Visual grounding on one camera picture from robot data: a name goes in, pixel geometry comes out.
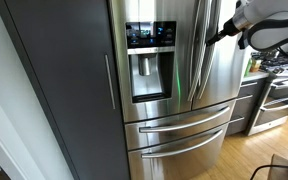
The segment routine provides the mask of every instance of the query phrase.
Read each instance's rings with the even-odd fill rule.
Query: cabinet door
[[[106,1],[5,2],[75,178],[129,179]]]

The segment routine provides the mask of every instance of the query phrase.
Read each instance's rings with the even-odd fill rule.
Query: ice dispenser
[[[172,95],[176,22],[126,23],[133,103]]]

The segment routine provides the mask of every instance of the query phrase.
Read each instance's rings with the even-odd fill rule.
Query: kitchen counter
[[[266,78],[266,77],[268,77],[268,73],[266,72],[262,72],[262,71],[249,72],[248,76],[244,77],[242,82],[257,80],[257,79]]]

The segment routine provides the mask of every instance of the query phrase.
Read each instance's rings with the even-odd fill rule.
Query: freezer drawer
[[[189,179],[216,163],[227,124],[161,146],[128,153],[132,179]]]
[[[235,100],[219,105],[125,126],[128,150],[178,140],[230,120]]]

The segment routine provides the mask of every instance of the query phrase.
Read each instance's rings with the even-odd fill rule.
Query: appliance
[[[132,179],[188,179],[216,162],[243,61],[233,58],[236,38],[205,42],[234,7],[110,0]]]
[[[261,69],[266,69],[270,76],[252,114],[247,135],[281,125],[288,118],[288,58],[266,58]]]

